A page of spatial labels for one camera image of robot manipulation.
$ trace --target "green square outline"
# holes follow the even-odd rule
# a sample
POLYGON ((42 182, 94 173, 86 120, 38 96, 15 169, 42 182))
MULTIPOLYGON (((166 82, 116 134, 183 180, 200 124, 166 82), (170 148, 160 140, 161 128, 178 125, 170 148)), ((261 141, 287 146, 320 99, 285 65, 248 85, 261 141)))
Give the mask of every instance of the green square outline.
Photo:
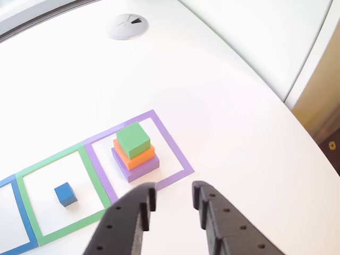
POLYGON ((106 191, 103 187, 103 185, 101 184, 100 180, 99 180, 99 177, 92 165, 92 162, 85 150, 85 147, 84 147, 84 144, 83 142, 80 142, 80 143, 77 143, 65 150, 62 150, 60 152, 58 152, 57 154, 53 155, 53 156, 50 156, 28 168, 25 168, 24 170, 18 172, 15 174, 16 176, 16 180, 18 182, 18 186, 19 186, 19 190, 20 190, 20 194, 21 194, 21 197, 22 197, 22 201, 24 203, 24 207, 27 211, 27 215, 28 215, 28 218, 30 220, 30 223, 32 225, 32 228, 33 228, 33 231, 34 231, 34 234, 36 235, 36 238, 37 238, 37 241, 38 241, 38 244, 39 246, 43 246, 44 244, 47 244, 47 243, 50 243, 50 242, 53 242, 59 238, 62 238, 68 234, 71 234, 83 227, 86 227, 98 220, 100 220, 106 209, 108 207, 110 207, 111 205, 111 201, 109 199, 109 197, 107 196, 106 194, 106 191), (34 210, 33 210, 33 207, 32 207, 32 204, 29 200, 29 197, 28 197, 28 193, 27 193, 27 190, 26 190, 26 187, 25 187, 25 184, 24 184, 24 181, 23 181, 23 177, 30 174, 30 173, 33 173, 34 171, 44 167, 44 166, 47 166, 65 156, 68 156, 69 154, 71 153, 74 153, 78 151, 80 157, 81 157, 81 160, 83 161, 83 164, 85 166, 85 169, 91 179, 91 182, 93 184, 93 186, 95 187, 95 190, 97 191, 97 194, 104 206, 104 209, 101 210, 101 211, 98 211, 84 219, 81 219, 77 222, 74 222, 66 227, 63 227, 61 229, 58 229, 57 231, 55 232, 52 232, 50 234, 47 234, 47 235, 43 235, 43 233, 41 232, 41 229, 39 227, 39 223, 37 221, 37 218, 35 216, 35 213, 34 213, 34 210))

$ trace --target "stacked blocks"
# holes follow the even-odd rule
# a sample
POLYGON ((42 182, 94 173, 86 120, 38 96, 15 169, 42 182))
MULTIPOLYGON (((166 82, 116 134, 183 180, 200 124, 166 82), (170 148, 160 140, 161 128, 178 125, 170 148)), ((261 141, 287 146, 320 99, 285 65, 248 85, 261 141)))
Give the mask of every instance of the stacked blocks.
POLYGON ((112 154, 128 182, 159 168, 149 136, 136 122, 117 132, 112 154))
POLYGON ((71 188, 68 182, 60 185, 59 187, 56 187, 54 191, 57 194, 59 202, 64 207, 69 206, 70 204, 78 201, 78 199, 75 197, 73 189, 71 188))

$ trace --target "white table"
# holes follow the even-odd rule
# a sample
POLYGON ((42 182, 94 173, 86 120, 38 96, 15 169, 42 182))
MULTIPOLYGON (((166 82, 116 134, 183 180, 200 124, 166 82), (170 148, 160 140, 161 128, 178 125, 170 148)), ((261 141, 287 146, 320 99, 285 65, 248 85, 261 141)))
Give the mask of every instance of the white table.
MULTIPOLYGON (((193 180, 212 184, 288 255, 340 253, 337 173, 264 82, 179 2, 103 0, 2 43, 0 58, 0 180, 154 109, 195 173, 158 193, 142 254, 208 253, 193 180), (107 21, 121 13, 148 19, 147 33, 110 40, 107 21)), ((81 254, 95 227, 27 254, 81 254)))

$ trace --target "purple tape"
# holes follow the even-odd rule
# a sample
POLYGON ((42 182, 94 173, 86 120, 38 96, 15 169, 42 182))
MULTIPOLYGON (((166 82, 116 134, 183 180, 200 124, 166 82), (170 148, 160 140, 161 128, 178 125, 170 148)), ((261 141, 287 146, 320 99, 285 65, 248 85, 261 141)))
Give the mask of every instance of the purple tape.
POLYGON ((120 156, 118 155, 115 148, 112 148, 112 155, 115 158, 119 168, 122 170, 125 178, 130 183, 143 175, 150 173, 151 171, 159 168, 159 158, 155 155, 152 159, 144 162, 143 164, 137 166, 133 170, 128 170, 120 156))
POLYGON ((169 134, 169 132, 166 130, 165 126, 157 116, 156 112, 154 110, 150 110, 146 113, 143 113, 137 117, 134 117, 128 121, 125 121, 117 126, 114 126, 106 131, 103 131, 99 134, 94 135, 93 137, 90 137, 86 139, 83 143, 85 146, 85 149, 89 155, 89 158, 91 159, 91 162, 93 164, 93 167, 95 168, 98 177, 106 190, 106 193, 108 197, 110 198, 111 202, 114 203, 116 200, 118 200, 117 194, 114 191, 113 187, 110 184, 110 181, 107 178, 107 175, 104 172, 103 167, 101 166, 98 157, 93 150, 92 143, 99 141, 105 137, 108 137, 109 135, 112 135, 119 130, 125 128, 126 126, 129 126, 135 122, 140 122, 143 120, 146 120, 147 118, 151 118, 154 124, 156 125, 158 131, 162 134, 163 138, 171 148, 172 152, 175 154, 176 158, 179 160, 181 163, 182 167, 184 170, 181 170, 163 180, 157 183, 157 190, 161 190, 177 181, 180 179, 188 176, 189 174, 194 173, 193 168, 187 161, 186 157, 184 156, 183 152, 179 149, 178 145, 176 144, 175 140, 172 138, 172 136, 169 134))

